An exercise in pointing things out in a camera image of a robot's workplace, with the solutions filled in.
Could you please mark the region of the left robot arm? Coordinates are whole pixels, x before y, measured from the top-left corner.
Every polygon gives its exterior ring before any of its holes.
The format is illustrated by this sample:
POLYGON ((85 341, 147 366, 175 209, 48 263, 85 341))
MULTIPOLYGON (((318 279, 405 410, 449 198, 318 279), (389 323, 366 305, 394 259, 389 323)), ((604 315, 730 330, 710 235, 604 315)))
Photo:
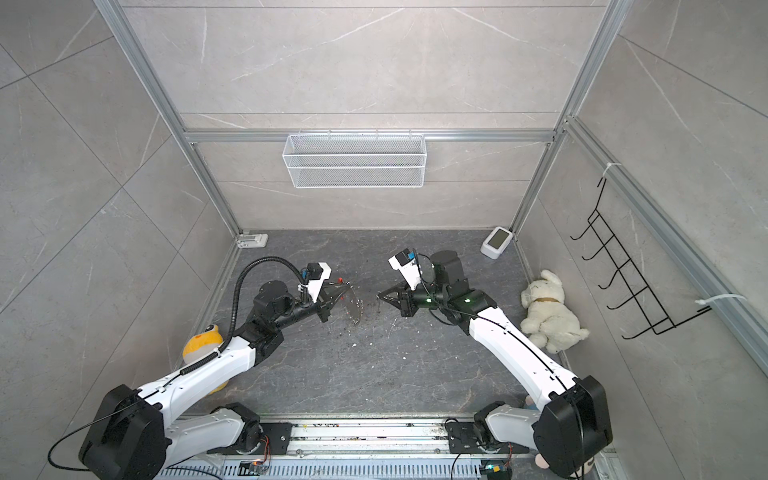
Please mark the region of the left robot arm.
POLYGON ((182 419, 191 406, 266 360, 283 342, 283 328, 311 316, 328 321, 351 286, 331 281, 325 262, 298 269, 278 256, 250 262, 238 275, 232 306, 239 306, 247 275, 266 263, 285 266, 297 279, 291 292, 282 281, 263 284, 243 325, 231 313, 224 340, 200 359, 168 375, 132 389, 121 384, 103 398, 93 421, 81 426, 85 437, 77 471, 100 479, 153 479, 162 470, 209 450, 259 446, 258 416, 240 404, 229 404, 197 419, 182 419))

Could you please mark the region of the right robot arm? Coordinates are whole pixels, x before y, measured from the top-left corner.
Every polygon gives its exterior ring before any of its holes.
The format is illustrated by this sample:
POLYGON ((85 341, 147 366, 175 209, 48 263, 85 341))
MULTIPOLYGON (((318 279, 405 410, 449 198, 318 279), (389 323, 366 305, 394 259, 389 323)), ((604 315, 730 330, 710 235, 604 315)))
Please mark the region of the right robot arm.
POLYGON ((545 467, 564 479, 581 479, 587 465, 613 440, 607 394, 594 377, 577 377, 548 357, 507 318, 485 292, 466 278, 451 250, 429 258, 434 278, 426 281, 416 251, 404 249, 388 262, 401 283, 379 293, 380 300, 412 317, 421 309, 441 312, 449 324, 487 348, 530 395, 532 408, 504 402, 475 415, 480 437, 537 451, 545 467))

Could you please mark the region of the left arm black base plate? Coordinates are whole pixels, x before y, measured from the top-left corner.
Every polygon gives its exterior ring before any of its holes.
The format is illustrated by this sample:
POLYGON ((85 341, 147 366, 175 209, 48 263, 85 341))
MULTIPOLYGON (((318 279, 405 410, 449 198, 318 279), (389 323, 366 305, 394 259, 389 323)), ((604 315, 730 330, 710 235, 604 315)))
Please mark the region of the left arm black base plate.
POLYGON ((291 439, 291 423, 260 423, 246 425, 238 440, 231 446, 222 447, 219 453, 227 455, 286 455, 291 439))

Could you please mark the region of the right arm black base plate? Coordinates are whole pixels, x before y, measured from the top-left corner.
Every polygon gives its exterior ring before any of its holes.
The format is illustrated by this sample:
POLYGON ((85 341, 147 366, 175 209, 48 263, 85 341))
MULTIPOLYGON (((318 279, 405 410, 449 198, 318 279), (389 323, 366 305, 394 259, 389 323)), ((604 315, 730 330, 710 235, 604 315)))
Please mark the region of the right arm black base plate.
POLYGON ((476 422, 461 422, 448 418, 443 427, 446 431, 449 451, 452 454, 527 454, 528 447, 495 440, 485 427, 476 422))

